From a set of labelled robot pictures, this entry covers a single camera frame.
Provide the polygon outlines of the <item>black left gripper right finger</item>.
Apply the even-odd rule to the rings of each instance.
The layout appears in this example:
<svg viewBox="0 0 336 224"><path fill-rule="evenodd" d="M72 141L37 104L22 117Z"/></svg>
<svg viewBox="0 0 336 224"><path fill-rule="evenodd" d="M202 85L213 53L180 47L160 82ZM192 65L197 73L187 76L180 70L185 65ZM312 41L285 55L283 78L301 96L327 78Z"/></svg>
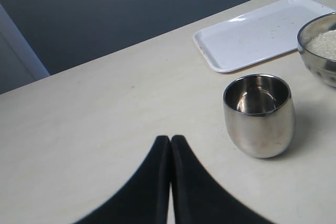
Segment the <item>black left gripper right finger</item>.
<svg viewBox="0 0 336 224"><path fill-rule="evenodd" d="M204 168L186 138L171 139L176 223L271 223L227 192Z"/></svg>

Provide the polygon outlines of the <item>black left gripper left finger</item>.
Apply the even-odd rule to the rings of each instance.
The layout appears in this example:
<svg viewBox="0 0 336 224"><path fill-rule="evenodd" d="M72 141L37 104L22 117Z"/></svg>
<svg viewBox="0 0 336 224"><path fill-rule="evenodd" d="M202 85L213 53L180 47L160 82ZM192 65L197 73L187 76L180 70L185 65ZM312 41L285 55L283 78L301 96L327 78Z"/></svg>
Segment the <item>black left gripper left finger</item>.
<svg viewBox="0 0 336 224"><path fill-rule="evenodd" d="M76 223L167 223L170 182L171 142L160 135L123 187Z"/></svg>

